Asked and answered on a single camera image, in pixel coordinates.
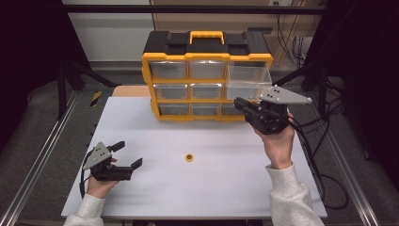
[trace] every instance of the white wall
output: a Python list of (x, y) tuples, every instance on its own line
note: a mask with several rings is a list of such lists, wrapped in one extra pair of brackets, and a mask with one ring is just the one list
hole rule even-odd
[[(149, 0), (63, 0), (68, 4), (149, 5)], [(89, 61), (140, 61), (152, 15), (141, 13), (70, 13)]]

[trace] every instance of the yellow round object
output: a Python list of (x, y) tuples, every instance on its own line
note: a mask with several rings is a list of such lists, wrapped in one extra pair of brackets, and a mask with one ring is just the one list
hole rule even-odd
[(194, 160), (194, 155), (191, 153), (188, 153), (185, 155), (185, 161), (186, 162), (192, 162)]

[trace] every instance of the white tabletop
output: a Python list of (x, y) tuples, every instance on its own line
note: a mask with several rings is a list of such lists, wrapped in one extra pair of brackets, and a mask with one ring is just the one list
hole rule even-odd
[[(105, 218), (251, 219), (270, 218), (271, 181), (261, 139), (244, 122), (158, 121), (150, 98), (110, 97), (88, 151), (125, 141), (113, 157), (119, 167), (138, 158), (143, 165), (131, 181), (107, 195)], [(184, 157), (192, 153), (194, 161)], [(326, 217), (305, 155), (295, 137), (293, 161), (299, 180), (311, 190), (313, 208)], [(80, 171), (61, 216), (76, 213), (81, 202)]]

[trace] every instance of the yellow handle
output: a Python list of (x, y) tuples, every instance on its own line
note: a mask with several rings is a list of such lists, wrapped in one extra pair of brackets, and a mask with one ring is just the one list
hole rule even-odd
[(223, 32), (221, 31), (191, 31), (190, 32), (190, 44), (193, 43), (194, 38), (220, 38), (222, 44), (224, 44)]

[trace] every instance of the forearm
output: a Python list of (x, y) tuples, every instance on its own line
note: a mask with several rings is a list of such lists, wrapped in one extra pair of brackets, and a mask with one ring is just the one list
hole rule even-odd
[(287, 169), (266, 168), (273, 184), (269, 195), (275, 226), (324, 225), (313, 212), (311, 193), (307, 186), (297, 180), (294, 165)]
[(64, 225), (102, 226), (104, 225), (104, 222), (101, 219), (103, 207), (104, 199), (98, 199), (86, 194), (79, 206), (78, 212), (76, 214), (68, 215)]

